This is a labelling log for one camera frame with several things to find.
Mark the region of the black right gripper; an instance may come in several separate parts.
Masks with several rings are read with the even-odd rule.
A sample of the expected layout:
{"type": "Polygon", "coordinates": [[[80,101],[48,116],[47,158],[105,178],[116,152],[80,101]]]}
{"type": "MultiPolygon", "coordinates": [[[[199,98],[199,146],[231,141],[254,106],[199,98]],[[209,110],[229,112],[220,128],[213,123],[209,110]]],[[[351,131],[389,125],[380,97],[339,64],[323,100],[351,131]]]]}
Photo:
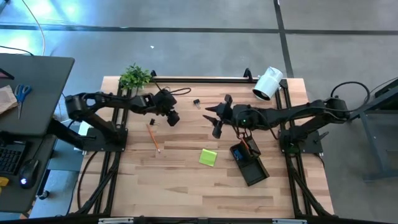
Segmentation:
{"type": "Polygon", "coordinates": [[[230,126],[236,126],[236,119],[233,114],[233,108],[230,103],[220,103],[217,106],[211,106],[205,108],[207,111],[218,113],[220,120],[213,118],[211,116],[203,115],[212,125],[219,125],[222,127],[224,124],[230,126]]]}

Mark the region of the green sticky note pad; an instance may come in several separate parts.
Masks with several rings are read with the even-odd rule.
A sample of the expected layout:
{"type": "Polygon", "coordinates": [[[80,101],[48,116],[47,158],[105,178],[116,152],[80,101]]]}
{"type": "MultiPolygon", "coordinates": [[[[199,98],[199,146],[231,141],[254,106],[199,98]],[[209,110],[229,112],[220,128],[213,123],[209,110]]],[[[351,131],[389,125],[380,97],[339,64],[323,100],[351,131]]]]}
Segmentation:
{"type": "Polygon", "coordinates": [[[200,154],[199,163],[213,167],[215,165],[215,161],[217,158],[218,153],[215,151],[210,151],[207,149],[202,149],[200,154]]]}

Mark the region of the green potted plant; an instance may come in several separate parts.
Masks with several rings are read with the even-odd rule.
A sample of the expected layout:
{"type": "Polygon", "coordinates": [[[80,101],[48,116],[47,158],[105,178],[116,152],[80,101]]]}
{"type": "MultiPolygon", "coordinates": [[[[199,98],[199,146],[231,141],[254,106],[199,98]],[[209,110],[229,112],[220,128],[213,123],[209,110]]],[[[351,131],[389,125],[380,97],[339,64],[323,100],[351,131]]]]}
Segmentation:
{"type": "Polygon", "coordinates": [[[136,63],[126,67],[126,70],[121,74],[119,84],[123,90],[132,90],[135,88],[143,88],[152,80],[149,70],[142,69],[136,63]]]}

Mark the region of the black side desk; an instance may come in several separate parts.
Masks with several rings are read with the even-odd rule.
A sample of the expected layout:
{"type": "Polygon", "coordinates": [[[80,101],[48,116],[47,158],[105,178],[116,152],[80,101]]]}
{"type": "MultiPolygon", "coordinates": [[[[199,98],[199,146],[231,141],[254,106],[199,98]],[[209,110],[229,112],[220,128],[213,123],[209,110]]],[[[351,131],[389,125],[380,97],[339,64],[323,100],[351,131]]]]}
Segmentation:
{"type": "Polygon", "coordinates": [[[24,160],[39,161],[37,181],[30,189],[21,188],[17,174],[1,174],[9,183],[0,193],[0,212],[23,213],[32,206],[57,140],[47,130],[74,62],[70,57],[0,54],[0,68],[14,77],[0,78],[0,88],[9,85],[15,89],[18,84],[32,87],[20,116],[18,109],[0,115],[0,132],[8,133],[8,139],[30,142],[24,160]]]}

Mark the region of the black computer mouse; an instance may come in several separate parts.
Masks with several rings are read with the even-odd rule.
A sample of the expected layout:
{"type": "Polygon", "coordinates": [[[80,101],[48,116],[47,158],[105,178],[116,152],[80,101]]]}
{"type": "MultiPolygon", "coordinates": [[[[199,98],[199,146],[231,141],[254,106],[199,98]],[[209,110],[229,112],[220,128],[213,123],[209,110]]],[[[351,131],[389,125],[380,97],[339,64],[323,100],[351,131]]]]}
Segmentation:
{"type": "Polygon", "coordinates": [[[31,189],[37,181],[39,161],[29,159],[23,163],[19,172],[19,184],[22,189],[31,189]]]}

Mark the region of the brown paper bag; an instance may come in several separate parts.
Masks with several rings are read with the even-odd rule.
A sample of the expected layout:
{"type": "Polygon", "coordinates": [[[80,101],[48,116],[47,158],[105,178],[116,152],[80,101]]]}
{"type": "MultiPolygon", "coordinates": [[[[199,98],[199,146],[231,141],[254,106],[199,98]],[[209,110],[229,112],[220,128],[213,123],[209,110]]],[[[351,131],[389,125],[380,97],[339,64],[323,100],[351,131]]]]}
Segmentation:
{"type": "Polygon", "coordinates": [[[10,85],[0,88],[0,114],[18,105],[17,99],[10,85]]]}

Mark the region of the dark metal side stand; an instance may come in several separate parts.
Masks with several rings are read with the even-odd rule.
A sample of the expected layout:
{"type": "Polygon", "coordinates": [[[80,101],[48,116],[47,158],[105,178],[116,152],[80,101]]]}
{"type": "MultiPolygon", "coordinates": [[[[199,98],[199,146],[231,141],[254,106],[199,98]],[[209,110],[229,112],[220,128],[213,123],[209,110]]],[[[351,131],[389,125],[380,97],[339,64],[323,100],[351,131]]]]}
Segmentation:
{"type": "Polygon", "coordinates": [[[374,97],[365,97],[365,105],[350,116],[360,119],[377,165],[377,172],[363,177],[366,182],[398,177],[398,165],[389,158],[398,153],[398,77],[373,89],[374,97]]]}

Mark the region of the black keyboard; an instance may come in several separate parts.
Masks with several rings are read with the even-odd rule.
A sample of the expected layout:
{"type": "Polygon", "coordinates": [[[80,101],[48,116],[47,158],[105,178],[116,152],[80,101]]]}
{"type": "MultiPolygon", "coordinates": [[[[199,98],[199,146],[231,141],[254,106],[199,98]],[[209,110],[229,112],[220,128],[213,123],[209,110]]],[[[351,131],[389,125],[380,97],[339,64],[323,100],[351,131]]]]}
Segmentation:
{"type": "Polygon", "coordinates": [[[16,175],[27,151],[26,142],[0,146],[0,174],[16,175]]]}

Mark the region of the black table frame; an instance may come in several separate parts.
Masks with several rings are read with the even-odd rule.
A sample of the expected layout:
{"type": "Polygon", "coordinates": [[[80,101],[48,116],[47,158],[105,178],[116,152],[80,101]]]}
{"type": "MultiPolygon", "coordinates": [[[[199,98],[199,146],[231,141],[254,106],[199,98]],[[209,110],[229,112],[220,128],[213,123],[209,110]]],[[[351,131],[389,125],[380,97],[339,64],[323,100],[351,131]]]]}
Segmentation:
{"type": "MultiPolygon", "coordinates": [[[[161,89],[157,81],[160,83],[257,83],[259,78],[253,78],[250,74],[249,69],[247,68],[245,70],[243,78],[177,78],[177,77],[157,77],[156,72],[153,70],[151,71],[152,75],[152,80],[151,82],[154,83],[159,91],[164,90],[161,89]]],[[[364,89],[367,91],[367,94],[369,96],[369,90],[366,86],[364,86],[361,83],[358,82],[347,82],[347,83],[342,83],[339,84],[337,87],[335,87],[332,90],[331,97],[333,97],[334,91],[341,85],[345,85],[348,83],[356,83],[360,84],[364,87],[364,89]]],[[[121,96],[121,86],[118,83],[118,94],[117,96],[121,96]]],[[[127,91],[127,97],[130,97],[131,95],[131,90],[127,91]]],[[[114,112],[113,115],[117,115],[118,110],[120,108],[114,108],[116,112],[114,112]]],[[[127,119],[127,110],[123,109],[123,122],[127,119]]],[[[77,133],[72,132],[69,128],[64,128],[61,124],[61,126],[58,128],[58,124],[55,124],[55,121],[50,121],[49,128],[50,130],[47,131],[48,134],[53,134],[54,136],[58,137],[59,139],[66,141],[72,145],[75,146],[77,140],[76,137],[80,136],[77,133]]],[[[125,123],[122,124],[117,124],[118,126],[126,126],[125,123]]],[[[118,168],[119,168],[119,161],[121,157],[121,152],[115,152],[118,153],[115,155],[114,162],[112,163],[112,166],[108,169],[107,173],[104,173],[102,171],[101,173],[101,178],[100,182],[93,192],[93,194],[90,196],[89,200],[85,202],[85,204],[79,208],[79,210],[75,213],[71,213],[66,216],[55,216],[55,217],[46,217],[46,218],[33,218],[33,219],[20,219],[20,220],[11,220],[11,221],[0,221],[0,224],[98,224],[98,220],[100,218],[110,218],[112,217],[110,214],[110,210],[107,211],[107,209],[110,205],[110,199],[107,201],[107,207],[103,213],[94,213],[94,214],[88,214],[89,210],[92,208],[92,206],[96,203],[98,200],[99,196],[102,195],[103,190],[105,188],[105,185],[111,180],[111,188],[109,192],[111,193],[112,197],[114,194],[114,189],[115,187],[113,182],[116,183],[116,174],[118,173],[118,168]]],[[[303,182],[303,178],[301,173],[298,172],[294,165],[291,163],[290,156],[287,156],[285,153],[285,158],[286,158],[286,166],[287,166],[287,173],[288,173],[288,178],[289,178],[289,186],[290,189],[292,188],[294,182],[296,182],[299,187],[301,188],[302,193],[304,194],[304,198],[308,201],[308,204],[310,204],[318,216],[312,215],[312,214],[302,214],[299,205],[298,205],[298,199],[297,199],[297,193],[296,192],[291,192],[292,194],[292,206],[294,209],[294,218],[287,218],[287,219],[299,219],[299,220],[306,220],[308,224],[393,224],[393,223],[383,223],[383,222],[371,222],[371,221],[366,221],[366,220],[355,220],[355,219],[347,219],[347,218],[340,218],[336,215],[332,215],[328,213],[316,200],[315,196],[312,194],[310,189],[307,187],[306,182],[303,182]]],[[[279,219],[279,218],[200,218],[200,217],[145,217],[143,215],[139,217],[133,217],[134,218],[134,224],[266,224],[266,223],[272,223],[273,219],[279,219]]]]}

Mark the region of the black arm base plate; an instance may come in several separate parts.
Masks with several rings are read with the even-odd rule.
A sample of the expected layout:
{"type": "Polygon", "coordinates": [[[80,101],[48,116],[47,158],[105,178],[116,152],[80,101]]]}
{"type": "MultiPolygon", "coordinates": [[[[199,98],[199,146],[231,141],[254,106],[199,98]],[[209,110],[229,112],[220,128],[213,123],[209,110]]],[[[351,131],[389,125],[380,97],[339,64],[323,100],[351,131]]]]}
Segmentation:
{"type": "Polygon", "coordinates": [[[126,148],[128,130],[119,128],[116,131],[118,139],[105,136],[98,129],[89,128],[83,138],[82,151],[123,152],[126,148]]]}
{"type": "Polygon", "coordinates": [[[287,154],[319,154],[323,152],[318,131],[312,132],[304,138],[294,139],[288,130],[282,130],[279,134],[279,144],[281,151],[287,154]]]}

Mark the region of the silver frame bracket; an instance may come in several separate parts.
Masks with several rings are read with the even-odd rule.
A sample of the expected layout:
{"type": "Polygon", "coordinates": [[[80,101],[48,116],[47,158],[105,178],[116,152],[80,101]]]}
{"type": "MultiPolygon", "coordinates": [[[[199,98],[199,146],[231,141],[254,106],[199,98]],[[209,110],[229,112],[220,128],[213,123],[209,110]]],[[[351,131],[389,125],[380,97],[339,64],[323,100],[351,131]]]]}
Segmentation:
{"type": "Polygon", "coordinates": [[[279,218],[273,219],[272,224],[308,224],[306,220],[279,218]]]}
{"type": "Polygon", "coordinates": [[[100,218],[98,224],[134,224],[133,217],[100,218]]]}

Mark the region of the blue-handled scissors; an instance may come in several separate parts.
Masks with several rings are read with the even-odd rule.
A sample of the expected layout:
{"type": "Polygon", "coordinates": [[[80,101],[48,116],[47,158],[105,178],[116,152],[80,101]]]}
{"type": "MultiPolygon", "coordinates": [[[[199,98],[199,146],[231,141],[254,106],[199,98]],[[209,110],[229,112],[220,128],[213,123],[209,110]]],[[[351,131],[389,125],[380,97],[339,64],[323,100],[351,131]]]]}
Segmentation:
{"type": "Polygon", "coordinates": [[[22,105],[26,96],[32,91],[30,85],[18,84],[14,90],[14,95],[17,100],[17,115],[18,119],[21,118],[22,105]]]}

